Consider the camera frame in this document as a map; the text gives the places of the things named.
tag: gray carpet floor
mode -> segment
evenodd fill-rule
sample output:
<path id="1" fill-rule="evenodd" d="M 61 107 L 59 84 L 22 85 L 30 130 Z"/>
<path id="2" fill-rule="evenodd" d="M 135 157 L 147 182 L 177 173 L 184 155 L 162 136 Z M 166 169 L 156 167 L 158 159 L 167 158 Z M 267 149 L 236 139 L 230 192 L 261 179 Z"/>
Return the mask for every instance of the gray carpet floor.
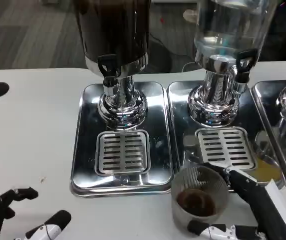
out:
<path id="1" fill-rule="evenodd" d="M 146 72 L 180 72 L 192 60 L 195 26 L 183 19 L 194 4 L 152 4 L 150 37 L 155 66 Z M 158 67 L 157 51 L 167 61 Z M 0 0 L 0 69 L 86 68 L 73 6 L 42 5 L 39 0 Z M 188 69 L 196 69 L 190 64 Z"/>

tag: cable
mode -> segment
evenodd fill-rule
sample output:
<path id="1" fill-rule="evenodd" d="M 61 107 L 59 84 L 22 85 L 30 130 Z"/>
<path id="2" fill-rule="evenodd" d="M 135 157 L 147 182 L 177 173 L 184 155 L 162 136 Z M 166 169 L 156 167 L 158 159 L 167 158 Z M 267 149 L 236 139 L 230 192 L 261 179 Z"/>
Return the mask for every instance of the cable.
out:
<path id="1" fill-rule="evenodd" d="M 186 57 L 186 58 L 189 58 L 189 59 L 191 59 L 191 60 L 193 61 L 193 59 L 192 59 L 190 56 L 188 56 L 188 55 L 178 54 L 178 53 L 174 53 L 174 52 L 170 51 L 170 50 L 163 44 L 163 42 L 162 42 L 159 38 L 153 36 L 151 33 L 149 33 L 149 35 L 150 35 L 153 39 L 155 39 L 156 41 L 158 41 L 158 42 L 159 42 L 164 48 L 166 48 L 167 51 L 168 51 L 169 53 L 171 53 L 172 55 L 176 55 L 176 56 L 179 56 L 179 57 L 180 57 L 180 56 L 181 56 L 181 57 Z"/>
<path id="2" fill-rule="evenodd" d="M 196 63 L 194 61 L 190 61 L 190 62 L 186 63 L 185 65 L 183 65 L 182 73 L 184 72 L 184 68 L 189 64 L 196 64 Z"/>
<path id="3" fill-rule="evenodd" d="M 48 239 L 49 239 L 49 240 L 52 240 L 51 236 L 50 236 L 49 233 L 48 233 L 47 225 L 44 224 L 44 226 L 45 226 L 45 229 L 46 229 L 46 234 L 47 234 Z"/>

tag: coffee dispenser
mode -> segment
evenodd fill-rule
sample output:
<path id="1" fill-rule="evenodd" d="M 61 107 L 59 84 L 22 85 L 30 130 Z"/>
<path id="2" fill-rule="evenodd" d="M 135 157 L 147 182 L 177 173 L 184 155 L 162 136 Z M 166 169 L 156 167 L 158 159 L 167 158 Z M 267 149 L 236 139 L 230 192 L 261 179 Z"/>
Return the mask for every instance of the coffee dispenser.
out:
<path id="1" fill-rule="evenodd" d="M 81 197 L 166 193 L 173 177 L 168 104 L 148 63 L 149 0 L 73 0 L 86 65 L 103 77 L 80 100 L 71 191 Z"/>

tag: stainless steel drip tray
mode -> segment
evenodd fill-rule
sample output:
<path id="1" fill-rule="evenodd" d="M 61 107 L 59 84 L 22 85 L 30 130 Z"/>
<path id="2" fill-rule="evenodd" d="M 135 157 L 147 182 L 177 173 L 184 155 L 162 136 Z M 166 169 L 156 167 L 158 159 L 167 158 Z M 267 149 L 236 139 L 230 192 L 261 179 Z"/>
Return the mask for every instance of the stainless steel drip tray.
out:
<path id="1" fill-rule="evenodd" d="M 190 117 L 187 106 L 189 93 L 200 84 L 202 81 L 179 81 L 167 88 L 177 169 L 203 162 L 224 163 L 246 171 L 260 184 L 275 179 L 281 186 L 275 159 L 267 162 L 256 143 L 256 135 L 264 128 L 250 91 L 241 95 L 238 115 L 230 126 L 204 128 Z"/>
<path id="2" fill-rule="evenodd" d="M 198 129 L 195 137 L 204 163 L 220 163 L 243 171 L 252 170 L 257 165 L 248 143 L 247 133 L 241 127 Z"/>
<path id="3" fill-rule="evenodd" d="M 281 109 L 276 104 L 285 87 L 286 80 L 262 81 L 251 92 L 265 127 L 258 135 L 258 139 L 265 142 L 263 152 L 277 158 L 286 180 L 286 119 L 281 117 Z"/>
<path id="4" fill-rule="evenodd" d="M 156 82 L 136 82 L 147 99 L 144 121 L 113 130 L 101 119 L 97 103 L 103 86 L 88 86 L 78 116 L 70 181 L 80 197 L 167 193 L 173 178 L 168 101 Z"/>
<path id="5" fill-rule="evenodd" d="M 101 176 L 143 173 L 150 167 L 146 131 L 102 132 L 96 153 L 95 170 Z"/>

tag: dark coffee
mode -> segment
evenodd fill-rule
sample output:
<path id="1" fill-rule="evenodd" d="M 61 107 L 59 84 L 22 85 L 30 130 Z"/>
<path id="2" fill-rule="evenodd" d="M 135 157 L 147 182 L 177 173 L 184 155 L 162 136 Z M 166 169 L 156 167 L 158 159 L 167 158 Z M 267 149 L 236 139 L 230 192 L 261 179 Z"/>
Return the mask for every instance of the dark coffee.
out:
<path id="1" fill-rule="evenodd" d="M 199 189 L 187 189 L 177 197 L 177 203 L 186 212 L 199 216 L 208 217 L 216 213 L 216 207 L 212 197 Z"/>
<path id="2" fill-rule="evenodd" d="M 121 65 L 147 52 L 150 0 L 73 0 L 85 55 L 97 63 L 116 54 Z"/>

